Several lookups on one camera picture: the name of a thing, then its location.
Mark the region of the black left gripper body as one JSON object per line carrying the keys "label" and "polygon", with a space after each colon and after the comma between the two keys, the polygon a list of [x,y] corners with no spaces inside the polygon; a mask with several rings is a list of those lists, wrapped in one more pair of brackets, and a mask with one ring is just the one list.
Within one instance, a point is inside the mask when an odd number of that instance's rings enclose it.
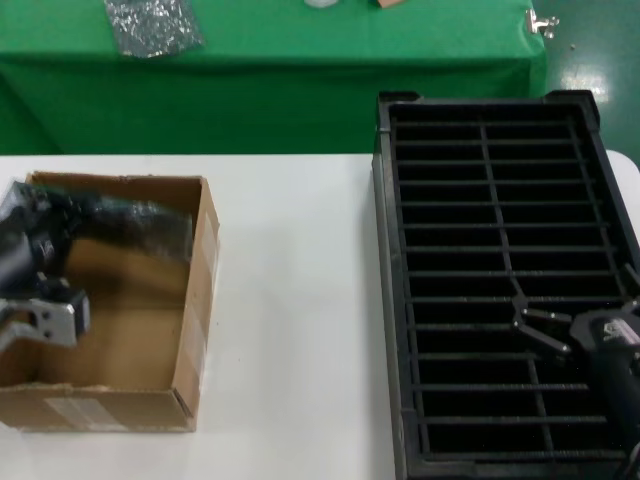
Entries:
{"label": "black left gripper body", "polygon": [[31,293],[60,274],[80,228],[71,196],[22,182],[1,201],[1,293]]}

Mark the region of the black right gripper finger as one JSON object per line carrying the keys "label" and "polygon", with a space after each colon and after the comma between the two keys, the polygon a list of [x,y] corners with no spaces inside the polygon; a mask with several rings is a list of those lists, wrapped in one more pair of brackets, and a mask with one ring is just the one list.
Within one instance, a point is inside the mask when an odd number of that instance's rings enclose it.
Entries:
{"label": "black right gripper finger", "polygon": [[513,322],[514,332],[524,340],[528,347],[541,357],[568,358],[570,346],[542,331],[536,330],[522,320]]}
{"label": "black right gripper finger", "polygon": [[563,326],[569,326],[573,322],[573,317],[570,315],[530,307],[528,300],[523,295],[513,297],[512,304],[514,307],[513,326],[522,326],[527,319]]}

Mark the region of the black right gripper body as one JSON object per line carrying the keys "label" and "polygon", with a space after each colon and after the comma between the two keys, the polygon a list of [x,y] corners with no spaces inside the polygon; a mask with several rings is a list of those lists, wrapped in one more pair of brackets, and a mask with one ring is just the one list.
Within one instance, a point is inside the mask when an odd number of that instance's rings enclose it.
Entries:
{"label": "black right gripper body", "polygon": [[592,310],[574,319],[589,386],[605,400],[623,445],[639,443],[639,306]]}

